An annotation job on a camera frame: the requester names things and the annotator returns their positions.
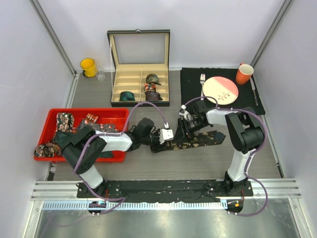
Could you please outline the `black gold leaf tie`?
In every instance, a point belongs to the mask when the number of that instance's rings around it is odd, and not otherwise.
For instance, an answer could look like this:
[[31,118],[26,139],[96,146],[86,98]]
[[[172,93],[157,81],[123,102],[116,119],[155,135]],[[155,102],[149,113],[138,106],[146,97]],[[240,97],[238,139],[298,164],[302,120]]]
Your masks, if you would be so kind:
[[163,144],[151,145],[150,149],[153,153],[162,151],[175,151],[190,148],[198,148],[205,146],[220,145],[224,142],[226,135],[220,131],[214,130],[195,134],[193,138],[189,138],[185,142],[166,141]]

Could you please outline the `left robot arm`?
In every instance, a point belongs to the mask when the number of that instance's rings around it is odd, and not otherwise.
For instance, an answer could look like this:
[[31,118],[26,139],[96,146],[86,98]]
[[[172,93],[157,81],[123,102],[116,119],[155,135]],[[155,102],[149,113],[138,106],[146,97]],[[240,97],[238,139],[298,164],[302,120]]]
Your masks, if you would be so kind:
[[104,152],[134,151],[141,145],[160,146],[163,144],[160,132],[154,130],[153,121],[144,118],[123,134],[102,132],[86,125],[76,133],[58,131],[55,142],[62,157],[89,186],[88,192],[99,198],[105,193],[106,181],[95,166],[97,158]]

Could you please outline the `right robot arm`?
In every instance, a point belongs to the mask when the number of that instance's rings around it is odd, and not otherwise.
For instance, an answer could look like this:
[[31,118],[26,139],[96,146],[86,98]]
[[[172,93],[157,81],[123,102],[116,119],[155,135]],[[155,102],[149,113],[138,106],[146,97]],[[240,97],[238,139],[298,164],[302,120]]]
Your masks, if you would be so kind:
[[227,126],[234,154],[231,165],[225,172],[223,188],[230,196],[240,193],[247,184],[250,163],[265,141],[266,130],[262,121],[252,108],[210,109],[204,101],[195,102],[193,112],[189,113],[186,105],[181,106],[172,144],[193,144],[200,141],[194,139],[196,131],[214,124]]

